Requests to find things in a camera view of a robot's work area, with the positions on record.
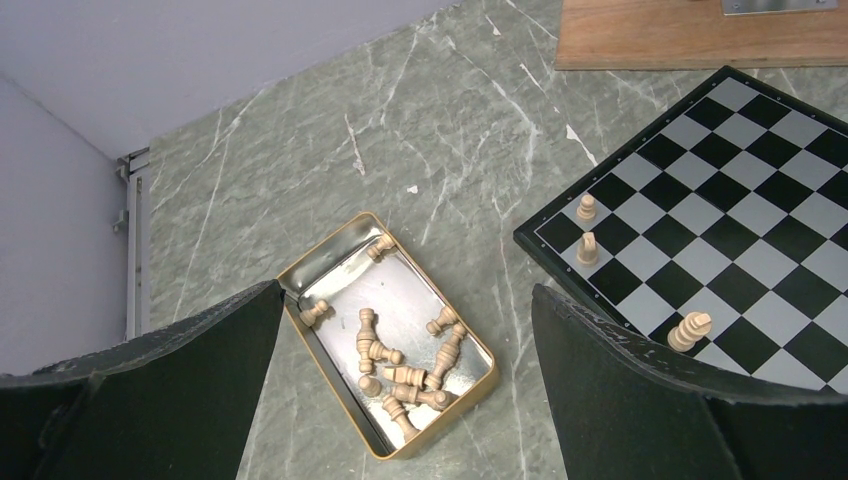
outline gray marble surface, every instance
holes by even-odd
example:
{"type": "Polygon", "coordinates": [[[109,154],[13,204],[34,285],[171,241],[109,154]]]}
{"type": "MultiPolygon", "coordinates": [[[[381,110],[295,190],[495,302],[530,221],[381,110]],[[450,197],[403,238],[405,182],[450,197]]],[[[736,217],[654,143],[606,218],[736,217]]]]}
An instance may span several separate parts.
{"type": "MultiPolygon", "coordinates": [[[[512,231],[710,72],[555,72],[560,5],[467,0],[153,142],[154,326],[371,210],[502,368],[416,458],[378,462],[284,321],[239,478],[566,476],[530,326],[552,280],[512,231]]],[[[848,119],[847,69],[751,73],[848,119]]]]}

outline wood plank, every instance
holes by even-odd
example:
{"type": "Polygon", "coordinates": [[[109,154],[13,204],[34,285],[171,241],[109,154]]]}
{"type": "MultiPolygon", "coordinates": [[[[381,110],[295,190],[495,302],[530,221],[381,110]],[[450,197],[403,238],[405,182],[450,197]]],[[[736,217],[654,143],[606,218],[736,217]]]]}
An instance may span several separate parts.
{"type": "Polygon", "coordinates": [[[719,0],[564,0],[556,68],[848,65],[842,3],[826,12],[726,17],[719,0]]]}

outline pawn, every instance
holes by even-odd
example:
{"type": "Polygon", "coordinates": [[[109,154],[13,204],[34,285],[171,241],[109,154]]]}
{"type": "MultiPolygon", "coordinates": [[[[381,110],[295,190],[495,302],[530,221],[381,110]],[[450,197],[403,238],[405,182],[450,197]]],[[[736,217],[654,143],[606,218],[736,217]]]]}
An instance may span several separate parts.
{"type": "Polygon", "coordinates": [[[383,384],[374,377],[363,375],[359,379],[359,389],[368,397],[376,397],[383,390],[383,384]]]}
{"type": "Polygon", "coordinates": [[[300,320],[307,326],[311,327],[315,325],[315,319],[323,315],[327,310],[330,309],[330,306],[324,300],[318,300],[315,303],[315,306],[310,308],[309,310],[305,310],[300,312],[300,320]]]}
{"type": "Polygon", "coordinates": [[[383,345],[383,342],[374,340],[368,349],[368,358],[372,360],[388,360],[395,365],[403,363],[403,353],[400,350],[392,350],[383,345]]]}
{"type": "Polygon", "coordinates": [[[383,399],[383,410],[389,414],[392,421],[397,423],[403,431],[404,441],[408,442],[412,440],[412,437],[418,435],[419,430],[412,425],[412,422],[409,421],[406,409],[403,408],[403,405],[401,405],[397,398],[391,395],[386,395],[386,398],[383,399]]]}
{"type": "Polygon", "coordinates": [[[577,207],[577,219],[584,222],[591,222],[595,218],[595,197],[583,195],[580,198],[580,205],[577,207]]]}
{"type": "Polygon", "coordinates": [[[424,388],[424,377],[427,376],[427,370],[408,366],[386,367],[383,369],[383,376],[395,383],[404,383],[406,385],[424,388]]]}
{"type": "Polygon", "coordinates": [[[456,365],[456,358],[459,356],[459,342],[465,338],[467,330],[462,324],[457,323],[453,326],[451,333],[451,338],[443,343],[442,348],[436,353],[436,365],[433,367],[433,371],[428,373],[424,380],[424,383],[433,390],[442,388],[442,377],[456,365]]]}
{"type": "Polygon", "coordinates": [[[356,334],[356,351],[359,352],[359,371],[362,373],[374,372],[374,361],[368,356],[371,344],[377,340],[374,332],[374,310],[363,308],[359,311],[359,321],[362,327],[356,334]]]}
{"type": "Polygon", "coordinates": [[[392,240],[392,237],[390,237],[388,233],[384,233],[380,235],[380,238],[377,240],[377,243],[368,247],[368,249],[365,250],[365,253],[367,253],[368,256],[371,257],[371,260],[376,260],[383,250],[387,250],[394,246],[395,241],[392,240]]]}
{"type": "Polygon", "coordinates": [[[402,402],[419,405],[424,402],[433,410],[442,411],[456,400],[456,395],[444,390],[435,392],[422,392],[418,387],[407,385],[395,385],[392,387],[392,396],[402,402]]]}
{"type": "Polygon", "coordinates": [[[456,312],[445,305],[435,320],[427,322],[427,331],[430,332],[430,335],[438,335],[442,333],[445,327],[456,323],[456,318],[456,312]]]}
{"type": "Polygon", "coordinates": [[[688,351],[695,345],[695,342],[710,333],[713,326],[712,322],[712,319],[706,313],[692,312],[686,315],[680,321],[680,325],[668,332],[668,346],[678,352],[688,351]]]}
{"type": "Polygon", "coordinates": [[[595,234],[586,232],[580,237],[577,244],[577,261],[585,267],[591,267],[598,263],[598,244],[595,243],[595,234]]]}

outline wall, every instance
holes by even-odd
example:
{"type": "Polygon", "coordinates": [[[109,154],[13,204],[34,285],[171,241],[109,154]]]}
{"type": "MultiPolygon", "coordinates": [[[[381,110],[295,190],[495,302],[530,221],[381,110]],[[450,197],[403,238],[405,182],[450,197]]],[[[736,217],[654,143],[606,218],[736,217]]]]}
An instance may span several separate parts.
{"type": "Polygon", "coordinates": [[[0,77],[0,372],[119,343],[126,205],[114,163],[0,77]]]}
{"type": "Polygon", "coordinates": [[[117,158],[458,2],[2,2],[0,73],[117,158]]]}

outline chessboard border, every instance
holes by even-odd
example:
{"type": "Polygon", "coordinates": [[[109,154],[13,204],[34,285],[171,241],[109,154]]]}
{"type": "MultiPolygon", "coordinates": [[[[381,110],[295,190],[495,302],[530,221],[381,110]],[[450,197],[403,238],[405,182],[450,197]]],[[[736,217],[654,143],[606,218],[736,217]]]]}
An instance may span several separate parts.
{"type": "Polygon", "coordinates": [[[644,143],[660,133],[672,120],[684,114],[697,101],[707,96],[717,85],[728,78],[747,85],[775,102],[813,118],[826,127],[848,137],[848,124],[845,122],[746,73],[725,65],[513,231],[515,242],[575,299],[588,306],[598,315],[610,318],[617,324],[640,335],[647,336],[650,332],[642,333],[631,325],[614,305],[597,293],[597,289],[593,288],[587,280],[574,271],[558,254],[553,253],[546,242],[536,234],[536,230],[550,217],[565,208],[577,194],[584,192],[592,183],[609,173],[618,163],[635,153],[644,143]],[[588,293],[592,291],[596,292],[594,298],[588,293]]]}

